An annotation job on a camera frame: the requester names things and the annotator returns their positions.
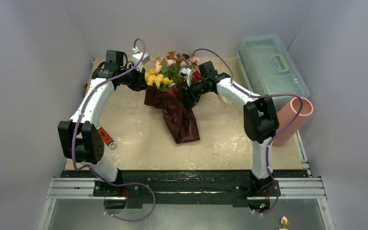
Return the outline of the flower bouquet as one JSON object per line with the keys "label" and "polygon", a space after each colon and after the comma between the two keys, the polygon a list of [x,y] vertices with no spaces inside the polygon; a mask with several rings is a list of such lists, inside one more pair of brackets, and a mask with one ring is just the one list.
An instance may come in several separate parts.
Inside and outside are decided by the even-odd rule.
{"label": "flower bouquet", "polygon": [[200,140],[192,108],[182,103],[187,77],[179,76],[181,68],[189,67],[191,83],[200,82],[199,65],[199,58],[170,50],[165,57],[157,55],[155,68],[145,73],[148,89],[144,104],[162,110],[164,122],[177,144]]}

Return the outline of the cream ribbon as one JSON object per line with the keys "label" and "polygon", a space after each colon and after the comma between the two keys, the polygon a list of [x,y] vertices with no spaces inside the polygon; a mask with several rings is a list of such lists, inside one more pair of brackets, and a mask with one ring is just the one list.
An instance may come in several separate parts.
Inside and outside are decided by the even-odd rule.
{"label": "cream ribbon", "polygon": [[225,96],[219,95],[219,97],[224,104],[230,104],[229,100]]}

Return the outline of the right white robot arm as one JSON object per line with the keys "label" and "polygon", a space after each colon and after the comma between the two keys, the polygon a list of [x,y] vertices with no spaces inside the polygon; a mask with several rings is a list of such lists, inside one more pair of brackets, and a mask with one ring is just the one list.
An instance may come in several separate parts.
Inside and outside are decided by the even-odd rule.
{"label": "right white robot arm", "polygon": [[253,145],[250,189],[256,195],[263,194],[274,180],[270,167],[270,144],[279,128],[279,121],[273,100],[240,86],[227,73],[218,73],[210,61],[201,64],[199,70],[202,80],[187,82],[183,87],[183,105],[193,107],[201,95],[214,92],[242,109],[244,132]]}

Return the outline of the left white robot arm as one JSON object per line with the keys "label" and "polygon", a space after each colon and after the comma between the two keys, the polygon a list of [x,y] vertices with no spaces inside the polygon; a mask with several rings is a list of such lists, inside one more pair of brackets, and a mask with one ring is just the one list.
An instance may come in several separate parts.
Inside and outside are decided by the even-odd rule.
{"label": "left white robot arm", "polygon": [[147,88],[143,65],[149,61],[146,52],[136,47],[129,65],[126,53],[108,50],[105,61],[92,73],[92,79],[77,111],[69,120],[60,121],[57,129],[63,154],[73,163],[75,170],[91,170],[105,183],[112,196],[123,192],[124,183],[117,179],[118,169],[104,158],[107,143],[101,136],[100,116],[110,96],[118,86],[126,85],[133,91]]}

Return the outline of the pink cylindrical vase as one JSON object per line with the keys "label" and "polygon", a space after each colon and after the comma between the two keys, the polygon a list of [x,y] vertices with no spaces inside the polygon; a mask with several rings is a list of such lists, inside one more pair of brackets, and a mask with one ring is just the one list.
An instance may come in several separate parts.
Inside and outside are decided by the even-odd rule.
{"label": "pink cylindrical vase", "polygon": [[273,146],[283,146],[288,142],[290,138],[305,124],[308,118],[313,114],[314,106],[307,98],[302,98],[302,110],[297,118],[289,125],[290,121],[297,114],[301,103],[297,97],[291,99],[278,113],[279,128],[276,130],[276,134],[280,131],[284,131],[275,138]]}

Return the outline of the clear plastic storage box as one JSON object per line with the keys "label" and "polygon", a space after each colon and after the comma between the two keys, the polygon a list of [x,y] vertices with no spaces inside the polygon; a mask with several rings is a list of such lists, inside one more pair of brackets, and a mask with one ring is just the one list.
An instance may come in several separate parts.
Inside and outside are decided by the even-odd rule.
{"label": "clear plastic storage box", "polygon": [[278,35],[243,38],[237,60],[250,91],[259,95],[291,93],[309,98],[310,91]]}

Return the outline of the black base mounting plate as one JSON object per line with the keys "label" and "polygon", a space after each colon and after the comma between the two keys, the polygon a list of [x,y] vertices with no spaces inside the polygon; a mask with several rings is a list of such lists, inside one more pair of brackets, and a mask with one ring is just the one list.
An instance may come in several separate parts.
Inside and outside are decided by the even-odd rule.
{"label": "black base mounting plate", "polygon": [[276,198],[298,193],[308,178],[303,170],[276,170],[273,178],[262,181],[249,170],[122,170],[109,185],[89,171],[64,171],[53,180],[49,194],[99,199],[111,210],[156,204],[231,205],[265,211]]}

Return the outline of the small pink flower bud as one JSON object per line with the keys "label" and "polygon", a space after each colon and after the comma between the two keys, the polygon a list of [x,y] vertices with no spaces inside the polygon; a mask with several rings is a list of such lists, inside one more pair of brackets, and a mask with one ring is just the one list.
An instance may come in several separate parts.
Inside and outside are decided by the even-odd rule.
{"label": "small pink flower bud", "polygon": [[288,230],[289,220],[286,216],[283,216],[281,218],[280,223],[281,223],[283,228],[281,228],[279,230]]}

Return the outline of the aluminium rail frame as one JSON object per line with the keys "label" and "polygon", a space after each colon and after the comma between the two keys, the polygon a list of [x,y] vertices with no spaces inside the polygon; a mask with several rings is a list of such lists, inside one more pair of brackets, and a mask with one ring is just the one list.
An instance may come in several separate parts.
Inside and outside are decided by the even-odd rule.
{"label": "aluminium rail frame", "polygon": [[99,199],[51,197],[38,225],[40,230],[278,230],[286,216],[290,230],[332,230],[322,179],[311,174],[299,134],[289,142],[299,168],[308,174],[301,190],[276,198],[268,210],[231,205],[144,205],[142,208],[107,209]]}

